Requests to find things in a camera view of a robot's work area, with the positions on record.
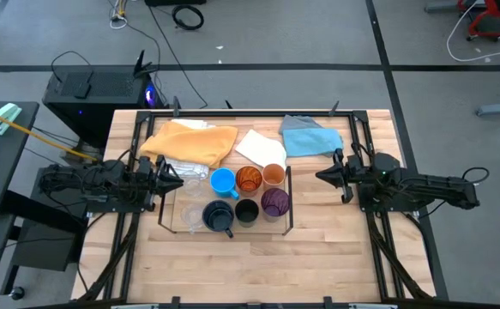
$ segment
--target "mug handle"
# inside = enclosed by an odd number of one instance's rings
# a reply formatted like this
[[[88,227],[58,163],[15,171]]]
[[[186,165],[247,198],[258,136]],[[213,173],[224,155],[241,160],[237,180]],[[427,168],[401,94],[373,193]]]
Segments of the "mug handle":
[[[231,196],[235,200],[238,200],[238,198],[240,197],[239,194],[238,194],[238,192],[236,192],[236,190],[234,190],[234,189],[231,190]]]

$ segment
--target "purple cup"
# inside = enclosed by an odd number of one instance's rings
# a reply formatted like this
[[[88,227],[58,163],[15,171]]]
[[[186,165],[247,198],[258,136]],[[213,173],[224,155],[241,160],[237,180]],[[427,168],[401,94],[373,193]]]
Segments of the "purple cup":
[[[261,197],[261,207],[267,221],[278,221],[290,209],[290,196],[282,189],[268,189]]]

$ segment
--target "cup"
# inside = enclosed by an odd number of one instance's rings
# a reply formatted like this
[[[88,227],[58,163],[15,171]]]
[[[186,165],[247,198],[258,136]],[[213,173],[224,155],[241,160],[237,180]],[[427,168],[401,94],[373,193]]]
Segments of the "cup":
[[[281,167],[280,165],[275,163],[265,166],[263,168],[263,186],[265,190],[272,188],[282,188],[285,177],[286,171],[284,171],[284,167]]]
[[[225,232],[232,238],[231,226],[234,221],[232,207],[225,201],[216,200],[204,208],[202,220],[207,228],[214,232]]]
[[[290,209],[290,197],[282,189],[266,190],[261,197],[261,207],[265,220],[276,222]]]
[[[184,181],[184,191],[192,196],[199,197],[202,194],[202,176],[194,171],[186,171],[179,174],[179,178]]]
[[[242,227],[253,227],[259,215],[259,206],[250,199],[243,199],[236,204],[234,214]]]
[[[234,190],[236,186],[236,177],[230,169],[224,167],[216,169],[215,172],[212,173],[209,184],[211,184],[212,189],[214,189],[218,197],[232,197],[238,200],[239,195],[236,190]]]
[[[193,234],[198,228],[204,226],[202,212],[203,207],[196,204],[190,204],[181,209],[181,219],[189,226],[189,233]]]
[[[263,177],[255,167],[242,167],[236,173],[236,185],[245,197],[255,196],[262,181]]]

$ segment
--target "blue mug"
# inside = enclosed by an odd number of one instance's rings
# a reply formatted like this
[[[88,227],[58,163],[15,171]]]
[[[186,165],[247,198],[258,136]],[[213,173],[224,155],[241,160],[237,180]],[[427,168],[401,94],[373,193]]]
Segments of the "blue mug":
[[[238,192],[234,190],[236,187],[236,176],[230,169],[222,167],[215,170],[212,173],[209,184],[211,184],[212,189],[214,189],[218,197],[232,197],[238,200]]]

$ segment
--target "black mug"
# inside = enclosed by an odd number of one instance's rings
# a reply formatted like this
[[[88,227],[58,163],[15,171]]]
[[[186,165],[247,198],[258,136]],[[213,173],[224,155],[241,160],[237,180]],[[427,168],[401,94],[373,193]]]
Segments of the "black mug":
[[[242,227],[253,227],[259,215],[259,206],[250,199],[244,199],[236,204],[234,213]]]
[[[229,238],[232,238],[231,226],[234,221],[234,212],[227,202],[216,200],[209,203],[202,212],[202,220],[210,230],[225,232]]]

